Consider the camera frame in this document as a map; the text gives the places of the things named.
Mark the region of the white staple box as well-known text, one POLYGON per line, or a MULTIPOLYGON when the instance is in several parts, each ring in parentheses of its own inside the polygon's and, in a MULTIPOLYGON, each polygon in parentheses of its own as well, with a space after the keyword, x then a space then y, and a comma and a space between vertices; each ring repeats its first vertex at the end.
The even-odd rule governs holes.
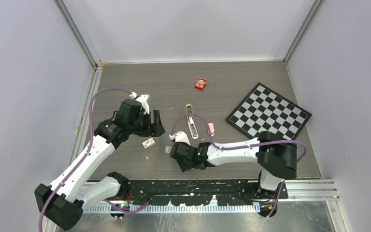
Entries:
POLYGON ((149 138, 147 140, 145 140, 144 142, 142 142, 142 145, 145 149, 153 146, 155 144, 155 140, 154 138, 149 138))

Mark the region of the cream beige stapler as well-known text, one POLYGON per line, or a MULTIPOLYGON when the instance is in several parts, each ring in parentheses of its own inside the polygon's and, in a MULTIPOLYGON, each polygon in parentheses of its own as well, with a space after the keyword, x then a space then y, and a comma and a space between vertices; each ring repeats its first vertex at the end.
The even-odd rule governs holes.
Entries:
POLYGON ((197 132, 197 129, 196 129, 196 125, 195 125, 193 116, 190 115, 190 114, 193 113, 192 105, 187 104, 185 107, 186 107, 186 113, 188 114, 187 124, 188 124, 189 130, 190 130, 190 133, 191 133, 191 137, 193 139, 198 139, 199 135, 198 135, 198 132, 197 132))

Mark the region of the pink white stapler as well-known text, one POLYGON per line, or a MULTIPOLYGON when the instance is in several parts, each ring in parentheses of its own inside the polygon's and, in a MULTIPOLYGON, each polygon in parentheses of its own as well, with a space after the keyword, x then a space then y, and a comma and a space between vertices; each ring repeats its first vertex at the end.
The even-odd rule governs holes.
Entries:
POLYGON ((215 129, 214 129, 214 124, 213 123, 208 123, 208 131, 209 131, 210 136, 215 135, 215 129))

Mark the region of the silver staple box tray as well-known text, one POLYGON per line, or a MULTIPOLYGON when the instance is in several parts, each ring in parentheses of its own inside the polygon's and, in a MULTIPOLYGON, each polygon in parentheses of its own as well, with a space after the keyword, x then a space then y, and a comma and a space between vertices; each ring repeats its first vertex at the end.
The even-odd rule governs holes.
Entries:
POLYGON ((172 149, 171 146, 166 146, 165 149, 164 149, 164 152, 165 152, 166 154, 169 154, 169 153, 171 152, 171 149, 172 149))

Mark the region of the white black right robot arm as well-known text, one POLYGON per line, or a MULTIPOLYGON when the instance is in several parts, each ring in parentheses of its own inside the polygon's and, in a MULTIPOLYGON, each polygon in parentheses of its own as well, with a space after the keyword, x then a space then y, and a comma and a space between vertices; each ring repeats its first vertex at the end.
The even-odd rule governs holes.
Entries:
POLYGON ((179 131, 169 135, 173 142, 170 157, 175 159, 182 172, 204 170, 227 163, 257 163, 263 167, 256 186, 257 194, 269 198, 286 179, 297 177, 297 145, 272 132, 247 141, 218 144, 200 143, 193 147, 188 136, 179 131))

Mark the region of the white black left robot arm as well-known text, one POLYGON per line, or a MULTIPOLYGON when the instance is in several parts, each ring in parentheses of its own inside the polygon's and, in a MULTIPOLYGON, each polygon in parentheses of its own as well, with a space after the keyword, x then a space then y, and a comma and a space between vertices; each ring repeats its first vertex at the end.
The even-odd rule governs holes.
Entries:
POLYGON ((150 112, 148 94, 125 99, 112 118, 101 122, 91 140, 73 163, 49 185, 34 191, 38 209, 63 230, 72 229, 83 212, 99 202, 128 196, 128 179, 117 172, 85 188, 84 184, 99 165, 130 135, 160 137, 165 133, 159 110, 150 112))

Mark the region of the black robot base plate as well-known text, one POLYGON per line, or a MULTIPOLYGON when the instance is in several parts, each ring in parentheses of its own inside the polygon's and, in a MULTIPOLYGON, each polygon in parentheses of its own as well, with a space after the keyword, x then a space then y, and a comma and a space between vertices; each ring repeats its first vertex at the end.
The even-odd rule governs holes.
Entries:
POLYGON ((254 202, 273 203, 277 197, 287 199, 285 185, 276 190, 261 190, 258 179, 183 179, 130 180, 123 193, 108 197, 110 201, 127 201, 133 205, 219 206, 250 205, 254 202))

